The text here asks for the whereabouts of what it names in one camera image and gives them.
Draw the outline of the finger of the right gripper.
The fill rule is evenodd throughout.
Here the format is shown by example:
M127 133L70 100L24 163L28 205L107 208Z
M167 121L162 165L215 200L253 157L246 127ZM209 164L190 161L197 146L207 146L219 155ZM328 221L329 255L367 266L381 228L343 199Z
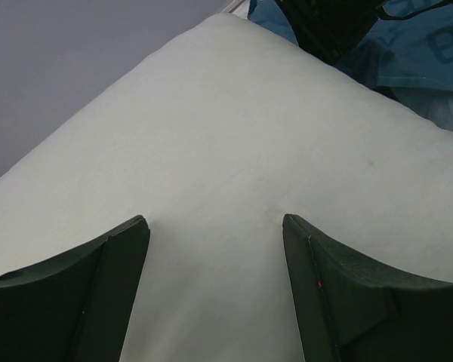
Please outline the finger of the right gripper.
M384 1L279 0L299 47L325 63L351 52L378 20Z

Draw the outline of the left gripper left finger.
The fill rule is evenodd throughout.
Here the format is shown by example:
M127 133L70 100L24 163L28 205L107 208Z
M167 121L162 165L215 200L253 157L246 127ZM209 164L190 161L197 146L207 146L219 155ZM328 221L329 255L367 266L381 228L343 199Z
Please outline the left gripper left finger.
M0 361L118 361L149 246L136 216L0 276Z

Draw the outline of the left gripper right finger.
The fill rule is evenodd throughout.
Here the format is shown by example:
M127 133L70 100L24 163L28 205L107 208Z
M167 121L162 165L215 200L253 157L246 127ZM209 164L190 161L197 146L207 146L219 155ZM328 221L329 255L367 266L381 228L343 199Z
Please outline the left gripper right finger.
M282 235L307 361L453 361L453 283L386 265L287 214Z

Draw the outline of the blue cartoon print pillowcase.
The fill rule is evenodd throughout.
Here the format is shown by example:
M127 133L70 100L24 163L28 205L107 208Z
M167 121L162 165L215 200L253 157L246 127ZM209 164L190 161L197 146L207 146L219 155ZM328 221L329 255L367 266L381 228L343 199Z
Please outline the blue cartoon print pillowcase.
M360 43L327 64L453 132L453 1L384 2ZM276 3L252 1L248 19L299 47Z

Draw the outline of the white pillow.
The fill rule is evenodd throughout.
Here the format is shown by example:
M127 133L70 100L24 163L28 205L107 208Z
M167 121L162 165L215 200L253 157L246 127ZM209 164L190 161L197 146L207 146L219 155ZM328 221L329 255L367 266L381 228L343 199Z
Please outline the white pillow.
M453 133L218 14L0 178L0 275L141 215L152 243L123 361L299 361L287 213L453 282Z

